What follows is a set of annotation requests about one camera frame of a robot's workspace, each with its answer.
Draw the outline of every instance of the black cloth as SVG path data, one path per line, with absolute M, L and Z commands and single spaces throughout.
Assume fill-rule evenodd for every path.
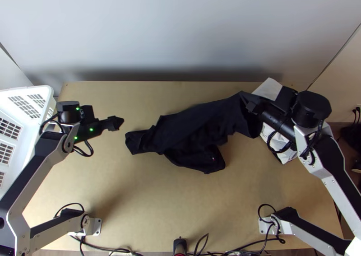
M 177 166 L 209 174 L 225 167 L 217 145 L 226 143 L 228 135 L 239 132 L 255 138 L 261 129 L 262 122 L 248 113 L 237 93 L 160 116 L 150 129 L 126 133 L 125 144 L 132 154 L 164 154 Z

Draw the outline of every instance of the metal bracket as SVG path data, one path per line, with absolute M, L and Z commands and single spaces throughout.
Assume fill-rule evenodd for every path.
M 68 235 L 71 236 L 98 236 L 102 229 L 102 220 L 97 218 L 90 218 L 88 215 L 85 215 L 82 220 L 82 230 L 75 233 L 71 232 Z
M 269 221 L 269 222 L 273 222 L 274 221 L 274 218 L 272 217 L 265 217 L 265 218 L 262 218 L 263 220 L 265 221 Z M 260 234 L 266 234 L 267 231 L 268 231 L 268 228 L 271 226 L 270 223 L 265 223 L 263 222 L 262 220 L 258 219 L 258 227 L 259 227 L 259 233 Z M 269 230 L 269 233 L 268 234 L 271 234 L 271 235 L 276 235 L 277 234 L 277 224 L 275 223 L 275 225 L 272 225 L 271 226 L 271 229 Z

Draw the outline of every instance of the white cloth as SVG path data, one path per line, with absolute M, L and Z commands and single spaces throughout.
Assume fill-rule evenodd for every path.
M 266 123 L 263 123 L 262 131 L 259 136 L 265 142 L 267 142 L 269 134 L 271 134 L 273 131 L 274 131 L 274 129 L 271 126 L 269 126 Z M 274 150 L 277 151 L 277 150 L 282 149 L 287 144 L 288 141 L 289 140 L 287 138 L 285 138 L 283 135 L 281 135 L 280 133 L 276 133 L 276 134 L 274 134 L 271 141 L 269 142 L 269 145 Z M 288 149 L 288 150 L 284 151 L 283 153 L 277 154 L 277 156 L 282 164 L 286 164 L 288 161 L 291 161 L 294 158 L 296 158 L 297 152 L 293 151 L 291 149 Z
M 278 83 L 276 80 L 273 80 L 272 78 L 267 78 L 266 81 L 264 81 L 254 92 L 252 92 L 255 95 L 262 96 L 265 98 L 268 98 L 270 100 L 276 100 L 279 92 L 281 91 L 282 85 Z M 260 137 L 267 142 L 269 134 L 271 134 L 274 131 L 272 127 L 270 127 L 268 124 L 263 123 L 262 130 L 260 133 Z M 289 140 L 285 138 L 280 133 L 274 134 L 272 137 L 269 145 L 274 150 L 280 150 L 282 149 Z M 287 151 L 277 154 L 279 160 L 282 164 L 286 164 L 288 161 L 293 160 L 297 157 L 297 152 L 293 151 L 291 149 L 288 149 Z

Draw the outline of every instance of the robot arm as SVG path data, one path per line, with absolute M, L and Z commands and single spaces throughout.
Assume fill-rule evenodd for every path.
M 58 122 L 65 133 L 44 132 L 35 154 L 0 200 L 0 256 L 27 256 L 68 234 L 99 235 L 102 220 L 90 218 L 84 210 L 63 209 L 59 216 L 30 228 L 23 211 L 51 168 L 64 160 L 75 143 L 98 136 L 104 129 L 118 130 L 123 119 L 94 118 L 91 106 L 78 102 L 57 103 Z
M 326 256 L 359 255 L 361 251 L 361 195 L 345 171 L 343 154 L 324 119 L 331 113 L 328 100 L 316 93 L 282 87 L 277 99 L 240 93 L 247 109 L 290 140 L 304 167 L 321 179 L 355 238 L 343 240 L 301 219 L 286 207 L 259 221 L 260 232 L 291 234 Z

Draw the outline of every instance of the wooden table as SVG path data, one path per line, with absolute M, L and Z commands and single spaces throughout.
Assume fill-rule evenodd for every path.
M 30 226 L 51 219 L 70 202 L 81 202 L 103 219 L 102 233 L 87 241 L 104 247 L 131 246 L 137 251 L 171 251 L 173 240 L 196 241 L 209 233 L 208 251 L 226 251 L 263 239 L 257 208 L 296 208 L 301 217 L 338 236 L 341 229 L 331 196 L 322 182 L 294 160 L 281 165 L 260 139 L 241 134 L 220 146 L 226 161 L 222 171 L 205 175 L 180 168 L 156 153 L 132 155 L 125 133 L 147 129 L 160 115 L 181 111 L 201 102 L 252 92 L 257 82 L 72 82 L 63 86 L 59 100 L 93 105 L 95 116 L 125 119 L 120 131 L 91 139 L 95 154 L 76 153 L 55 165 L 26 208 Z M 293 236 L 286 244 L 267 248 L 308 246 Z M 262 244 L 252 247 L 260 248 Z M 65 236 L 47 249 L 78 250 Z

